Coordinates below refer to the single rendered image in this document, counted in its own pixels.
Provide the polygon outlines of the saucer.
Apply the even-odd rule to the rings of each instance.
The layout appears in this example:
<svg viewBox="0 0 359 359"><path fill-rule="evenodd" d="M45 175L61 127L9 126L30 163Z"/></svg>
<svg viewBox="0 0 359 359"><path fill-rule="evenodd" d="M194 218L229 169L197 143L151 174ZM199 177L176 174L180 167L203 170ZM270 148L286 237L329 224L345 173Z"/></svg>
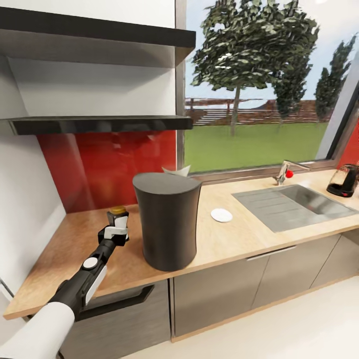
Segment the saucer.
<svg viewBox="0 0 359 359"><path fill-rule="evenodd" d="M211 216L221 222L228 222L232 220L232 214L228 210L223 208L216 208L212 210Z"/></svg>

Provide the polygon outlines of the electric kettle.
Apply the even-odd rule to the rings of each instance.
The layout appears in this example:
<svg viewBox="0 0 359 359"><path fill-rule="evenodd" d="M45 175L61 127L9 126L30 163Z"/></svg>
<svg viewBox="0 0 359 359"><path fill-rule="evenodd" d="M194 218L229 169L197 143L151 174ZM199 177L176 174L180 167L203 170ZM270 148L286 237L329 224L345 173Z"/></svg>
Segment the electric kettle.
<svg viewBox="0 0 359 359"><path fill-rule="evenodd" d="M341 197L351 197L359 184L359 166L344 164L332 177L327 191Z"/></svg>

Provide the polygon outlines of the paper coffee filter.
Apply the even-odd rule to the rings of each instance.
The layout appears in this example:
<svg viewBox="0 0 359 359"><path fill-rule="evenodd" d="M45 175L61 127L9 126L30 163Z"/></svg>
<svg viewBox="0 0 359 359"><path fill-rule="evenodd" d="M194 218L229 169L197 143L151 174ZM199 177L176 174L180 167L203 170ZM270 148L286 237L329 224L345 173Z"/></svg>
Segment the paper coffee filter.
<svg viewBox="0 0 359 359"><path fill-rule="evenodd" d="M181 170L177 170L177 171L175 171L175 172L172 172L172 171L169 171L169 170L166 170L166 169L164 169L164 172L165 173L170 173L170 174L177 174L177 175L182 175L182 176L185 176L185 177L187 177L187 174L188 174L188 171L189 171L189 169L190 169L190 166L191 165L189 165L189 166L187 166L187 167L185 167L185 168L183 168L183 169L181 169Z"/></svg>

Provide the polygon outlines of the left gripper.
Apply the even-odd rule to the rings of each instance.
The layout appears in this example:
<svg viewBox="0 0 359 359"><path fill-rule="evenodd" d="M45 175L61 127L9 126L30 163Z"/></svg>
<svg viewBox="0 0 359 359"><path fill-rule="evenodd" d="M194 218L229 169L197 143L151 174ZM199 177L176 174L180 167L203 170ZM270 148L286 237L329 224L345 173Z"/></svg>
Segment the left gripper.
<svg viewBox="0 0 359 359"><path fill-rule="evenodd" d="M124 246L125 245L125 235L117 235L115 234L112 239L104 239L104 232L100 232L98 234L98 242L99 246L107 246L111 252L113 253L116 246Z"/></svg>

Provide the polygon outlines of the bottle of coffee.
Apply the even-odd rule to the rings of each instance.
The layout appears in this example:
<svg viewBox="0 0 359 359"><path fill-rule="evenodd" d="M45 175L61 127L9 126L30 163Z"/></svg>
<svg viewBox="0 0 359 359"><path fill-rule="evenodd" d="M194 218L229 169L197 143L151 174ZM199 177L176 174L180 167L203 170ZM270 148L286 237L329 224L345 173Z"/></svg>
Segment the bottle of coffee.
<svg viewBox="0 0 359 359"><path fill-rule="evenodd" d="M127 222L129 218L129 213L124 206L114 206L109 208L107 212L107 217L109 221L109 226L111 227L127 227ZM129 235L125 238L125 243L129 241Z"/></svg>

